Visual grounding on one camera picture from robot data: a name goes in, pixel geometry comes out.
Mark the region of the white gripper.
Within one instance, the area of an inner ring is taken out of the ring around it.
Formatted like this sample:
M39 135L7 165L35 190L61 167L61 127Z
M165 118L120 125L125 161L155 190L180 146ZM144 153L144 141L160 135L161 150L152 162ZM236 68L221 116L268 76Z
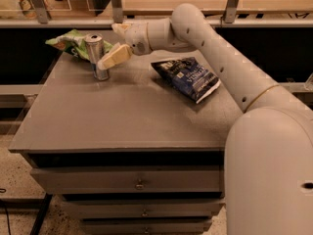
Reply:
M116 43L97 63L101 71L128 61L133 53L138 56L151 53L147 23L134 23L132 25L129 23L113 23L112 30L120 37L125 37L125 42L128 45Z

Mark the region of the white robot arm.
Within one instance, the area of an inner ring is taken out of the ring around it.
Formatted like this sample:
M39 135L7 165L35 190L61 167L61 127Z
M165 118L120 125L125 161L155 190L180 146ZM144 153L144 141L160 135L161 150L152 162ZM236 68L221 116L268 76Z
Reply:
M225 145L228 235L313 235L313 111L220 36L192 4L116 23L135 55L197 49L243 114Z

